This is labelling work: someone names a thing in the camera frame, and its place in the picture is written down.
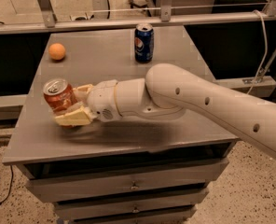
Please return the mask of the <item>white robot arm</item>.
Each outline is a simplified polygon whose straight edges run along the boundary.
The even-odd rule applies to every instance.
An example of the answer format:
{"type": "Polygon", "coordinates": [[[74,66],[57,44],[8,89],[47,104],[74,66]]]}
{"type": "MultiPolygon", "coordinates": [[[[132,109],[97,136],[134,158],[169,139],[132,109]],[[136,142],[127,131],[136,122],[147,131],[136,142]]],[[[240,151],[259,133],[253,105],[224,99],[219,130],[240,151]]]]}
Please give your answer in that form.
{"type": "Polygon", "coordinates": [[[73,89],[76,103],[54,117],[61,126],[82,126],[127,116],[164,119],[189,109],[276,160],[276,104],[234,91],[160,63],[144,78],[109,80],[73,89]]]}

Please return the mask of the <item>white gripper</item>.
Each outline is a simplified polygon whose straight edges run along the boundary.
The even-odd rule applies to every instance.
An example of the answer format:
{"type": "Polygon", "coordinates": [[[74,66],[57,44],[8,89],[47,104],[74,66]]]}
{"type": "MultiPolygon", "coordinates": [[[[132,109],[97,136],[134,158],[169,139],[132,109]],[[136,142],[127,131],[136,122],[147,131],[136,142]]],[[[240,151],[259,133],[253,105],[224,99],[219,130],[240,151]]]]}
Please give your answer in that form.
{"type": "MultiPolygon", "coordinates": [[[[88,102],[93,115],[102,122],[118,120],[118,111],[115,102],[115,87],[117,81],[107,80],[98,83],[73,88],[74,95],[78,101],[88,102]]],[[[90,110],[81,106],[79,109],[56,116],[54,119],[60,126],[83,126],[93,121],[90,110]]]]}

